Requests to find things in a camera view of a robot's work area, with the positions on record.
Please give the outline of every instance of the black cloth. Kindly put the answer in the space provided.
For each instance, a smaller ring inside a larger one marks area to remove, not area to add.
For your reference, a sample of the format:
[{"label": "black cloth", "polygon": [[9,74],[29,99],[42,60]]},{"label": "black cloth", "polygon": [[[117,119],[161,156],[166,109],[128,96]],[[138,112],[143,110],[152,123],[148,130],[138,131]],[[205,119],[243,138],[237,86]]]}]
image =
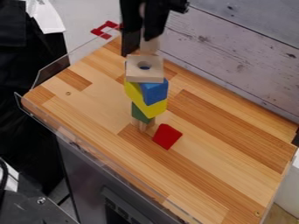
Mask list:
[{"label": "black cloth", "polygon": [[38,70],[65,54],[63,34],[44,35],[25,14],[24,2],[1,2],[0,156],[38,181],[44,193],[63,178],[55,135],[17,107],[14,92],[28,92]]},{"label": "black cloth", "polygon": [[144,21],[139,8],[143,0],[120,0],[122,24],[125,32],[137,32],[144,25],[144,39],[149,41],[160,36],[170,13],[169,5],[164,0],[146,0]]}]

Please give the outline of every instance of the clear acrylic panel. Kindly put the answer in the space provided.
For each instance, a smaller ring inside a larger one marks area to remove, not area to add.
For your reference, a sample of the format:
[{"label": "clear acrylic panel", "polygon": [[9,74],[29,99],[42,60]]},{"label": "clear acrylic panel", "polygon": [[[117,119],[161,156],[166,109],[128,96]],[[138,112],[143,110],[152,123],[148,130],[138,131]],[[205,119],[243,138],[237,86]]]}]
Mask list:
[{"label": "clear acrylic panel", "polygon": [[[187,221],[187,223],[201,223],[181,207],[173,203],[171,200],[165,198],[162,194],[146,185],[139,178],[127,171],[124,167],[111,160],[100,150],[94,148],[90,143],[86,142],[79,136],[76,136],[65,125],[54,119],[51,115],[47,114],[37,105],[35,105],[31,101],[28,101],[18,93],[15,93],[15,98],[18,107],[23,110],[28,116],[49,129],[59,139],[72,146],[75,150],[78,150],[83,154],[86,154],[88,157],[92,158],[93,161],[103,171],[113,176],[117,181],[121,181],[132,191],[140,194],[153,206],[158,207],[161,211],[163,211],[165,215],[171,217],[176,223],[182,223],[181,220]],[[160,199],[167,202],[168,208],[163,207],[155,199]],[[170,210],[176,211],[176,214],[173,215]]]},{"label": "clear acrylic panel", "polygon": [[[85,45],[76,48],[72,52],[64,55],[60,59],[55,60],[52,64],[41,69],[38,72],[37,78],[31,89],[36,88],[38,85],[47,81],[55,74],[60,73],[67,67],[75,64],[77,61],[86,57],[96,49],[101,48],[107,42],[120,35],[120,32],[115,29],[110,29],[109,31],[106,31],[106,33],[111,35],[112,38],[110,38],[109,40],[105,40],[101,36],[96,37],[93,40],[87,42]],[[81,151],[82,153],[88,155],[99,167],[101,167],[101,169],[112,175],[118,181],[121,181],[125,186],[129,187],[136,193],[140,193],[142,196],[145,195],[147,201],[162,210],[165,215],[170,216],[177,223],[181,223],[181,219],[184,221],[188,221],[189,223],[200,223],[181,207],[177,206],[175,203],[165,198],[162,194],[142,182],[139,178],[131,174],[124,167],[117,164],[109,157],[105,156],[100,150],[94,148],[90,143],[83,140],[79,136],[76,136],[63,123],[53,118],[50,114],[47,114],[43,109],[39,108],[38,105],[25,99],[18,93],[15,93],[15,97],[19,108],[23,110],[28,116],[32,117],[34,120],[45,126],[57,137],[62,139],[67,144],[71,145],[75,150]],[[163,207],[155,199],[163,199],[163,201],[167,202],[168,208]],[[176,215],[171,213],[170,210],[176,211]]]},{"label": "clear acrylic panel", "polygon": [[[107,35],[107,34],[111,35],[112,38],[104,39],[102,37],[103,35]],[[92,40],[89,40],[84,45],[77,47],[70,53],[53,61],[53,63],[51,63],[50,65],[43,67],[38,71],[37,78],[34,81],[32,88],[35,88],[36,86],[40,85],[44,81],[47,81],[48,79],[53,77],[53,75],[58,74],[59,72],[66,69],[67,67],[75,64],[77,61],[83,59],[88,54],[104,46],[106,43],[118,37],[119,35],[120,32],[118,30],[109,28],[108,30],[105,31],[105,33],[101,34],[100,36],[95,37]]]}]

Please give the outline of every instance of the screw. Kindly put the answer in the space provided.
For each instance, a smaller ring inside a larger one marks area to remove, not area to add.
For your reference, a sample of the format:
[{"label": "screw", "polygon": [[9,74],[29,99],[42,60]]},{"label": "screw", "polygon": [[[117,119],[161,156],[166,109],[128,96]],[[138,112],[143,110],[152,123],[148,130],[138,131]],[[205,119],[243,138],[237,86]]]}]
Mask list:
[{"label": "screw", "polygon": [[254,212],[254,215],[255,215],[256,217],[261,217],[261,214],[260,214],[260,212],[258,212],[258,211],[255,211],[255,212]]},{"label": "screw", "polygon": [[44,198],[44,197],[39,197],[37,203],[38,203],[39,205],[43,205],[43,204],[45,204],[45,198]]}]

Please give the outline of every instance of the wood grain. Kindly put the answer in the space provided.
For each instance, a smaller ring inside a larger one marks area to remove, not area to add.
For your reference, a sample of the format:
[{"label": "wood grain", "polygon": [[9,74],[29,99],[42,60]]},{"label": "wood grain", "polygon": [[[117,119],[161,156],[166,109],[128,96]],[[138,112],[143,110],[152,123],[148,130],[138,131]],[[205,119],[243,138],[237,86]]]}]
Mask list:
[{"label": "wood grain", "polygon": [[[264,214],[293,157],[297,126],[166,60],[169,110],[140,133],[130,124],[119,47],[120,39],[105,45],[22,103],[180,218],[258,223],[254,213]],[[70,75],[74,82],[61,79]],[[160,123],[183,133],[169,151],[151,141]]]},{"label": "wood grain", "polygon": [[166,59],[299,123],[298,49],[194,8],[171,13],[166,26]]},{"label": "wood grain", "polygon": [[85,88],[89,87],[91,84],[93,84],[89,80],[84,79],[82,76],[79,76],[78,74],[74,73],[69,69],[65,69],[63,73],[57,74],[56,77],[60,78],[68,85],[72,86],[73,88],[79,91],[82,91]]},{"label": "wood grain", "polygon": [[232,0],[229,3],[220,0],[191,0],[191,5],[299,48],[299,4],[296,0]]},{"label": "wood grain", "polygon": [[169,111],[282,174],[296,147],[183,90]]}]

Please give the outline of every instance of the red block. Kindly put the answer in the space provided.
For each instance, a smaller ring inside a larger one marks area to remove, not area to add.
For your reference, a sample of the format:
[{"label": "red block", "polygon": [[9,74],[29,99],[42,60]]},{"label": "red block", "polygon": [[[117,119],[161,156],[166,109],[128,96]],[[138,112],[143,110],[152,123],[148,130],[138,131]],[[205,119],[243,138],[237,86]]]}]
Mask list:
[{"label": "red block", "polygon": [[181,132],[170,125],[162,123],[153,136],[153,141],[168,150],[182,135]]}]

